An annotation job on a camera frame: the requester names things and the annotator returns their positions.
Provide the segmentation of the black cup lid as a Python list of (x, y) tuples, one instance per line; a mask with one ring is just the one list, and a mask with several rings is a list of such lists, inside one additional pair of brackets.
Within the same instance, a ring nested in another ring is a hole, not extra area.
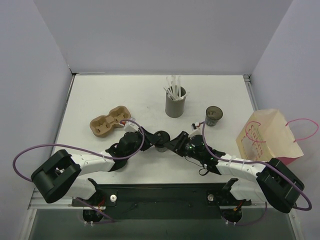
[(164, 148), (165, 144), (171, 140), (169, 133), (164, 130), (159, 130), (159, 131), (155, 132), (154, 134), (157, 137), (159, 137), (159, 140), (154, 145), (155, 147)]

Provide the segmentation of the dark coffee cup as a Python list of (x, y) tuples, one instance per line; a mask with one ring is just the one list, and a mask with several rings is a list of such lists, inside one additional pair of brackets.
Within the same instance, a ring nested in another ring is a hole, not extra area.
[(155, 147), (155, 149), (160, 152), (160, 153), (164, 153), (167, 151), (167, 148), (166, 147)]
[(205, 111), (205, 124), (213, 127), (223, 117), (223, 111), (217, 106), (209, 106)]

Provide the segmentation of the beige pink paper bag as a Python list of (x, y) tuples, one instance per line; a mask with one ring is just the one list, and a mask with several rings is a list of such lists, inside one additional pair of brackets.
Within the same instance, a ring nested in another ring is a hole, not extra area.
[[(296, 121), (308, 121), (315, 124), (312, 134), (295, 138), (289, 124)], [(236, 138), (243, 159), (268, 162), (275, 158), (288, 165), (304, 155), (298, 142), (313, 137), (320, 126), (308, 118), (287, 121), (279, 109), (262, 109), (252, 113)]]

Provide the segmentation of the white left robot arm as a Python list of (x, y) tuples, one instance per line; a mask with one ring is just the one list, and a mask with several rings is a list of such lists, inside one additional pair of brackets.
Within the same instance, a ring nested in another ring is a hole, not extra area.
[(98, 184), (82, 175), (96, 172), (113, 172), (123, 168), (136, 151), (146, 151), (156, 145), (161, 134), (152, 134), (145, 129), (126, 132), (118, 143), (94, 154), (70, 154), (65, 149), (58, 150), (31, 175), (31, 181), (48, 204), (62, 197), (79, 197), (89, 205), (100, 203), (102, 193)]

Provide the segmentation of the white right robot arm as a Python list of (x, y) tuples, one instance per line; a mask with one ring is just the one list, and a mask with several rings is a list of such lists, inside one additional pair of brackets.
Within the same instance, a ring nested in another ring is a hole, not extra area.
[(267, 162), (233, 157), (208, 146), (201, 134), (189, 137), (183, 131), (164, 146), (181, 157), (190, 157), (210, 173), (233, 176), (236, 181), (222, 190), (227, 204), (237, 200), (267, 202), (274, 209), (289, 213), (305, 188), (302, 181), (280, 160)]

